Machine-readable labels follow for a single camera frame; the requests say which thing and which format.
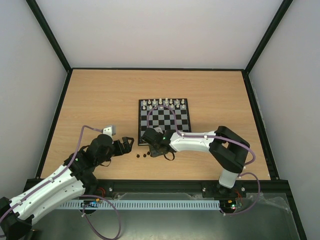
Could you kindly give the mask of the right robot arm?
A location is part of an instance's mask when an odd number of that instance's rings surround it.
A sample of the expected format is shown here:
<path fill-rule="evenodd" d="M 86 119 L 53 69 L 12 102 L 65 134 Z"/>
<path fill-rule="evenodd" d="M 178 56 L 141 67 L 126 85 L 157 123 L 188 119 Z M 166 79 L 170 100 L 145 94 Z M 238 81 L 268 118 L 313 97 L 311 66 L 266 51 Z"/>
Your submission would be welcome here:
<path fill-rule="evenodd" d="M 236 189 L 236 179 L 244 169 L 250 144 L 226 126 L 209 132 L 182 132 L 148 127 L 141 136 L 152 157 L 183 151 L 210 153 L 222 167 L 218 191 L 229 196 Z"/>

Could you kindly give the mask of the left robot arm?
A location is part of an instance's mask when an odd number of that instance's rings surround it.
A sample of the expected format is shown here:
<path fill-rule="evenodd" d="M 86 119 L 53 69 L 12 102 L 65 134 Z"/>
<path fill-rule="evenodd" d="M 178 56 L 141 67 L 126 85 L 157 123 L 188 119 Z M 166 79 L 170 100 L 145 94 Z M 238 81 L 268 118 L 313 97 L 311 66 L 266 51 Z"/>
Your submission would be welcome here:
<path fill-rule="evenodd" d="M 89 145 L 71 154 L 50 176 L 11 199 L 0 199 L 0 227 L 3 237 L 19 240 L 46 214 L 82 195 L 93 195 L 98 188 L 96 167 L 112 157 L 131 152 L 134 138 L 113 140 L 100 134 Z"/>

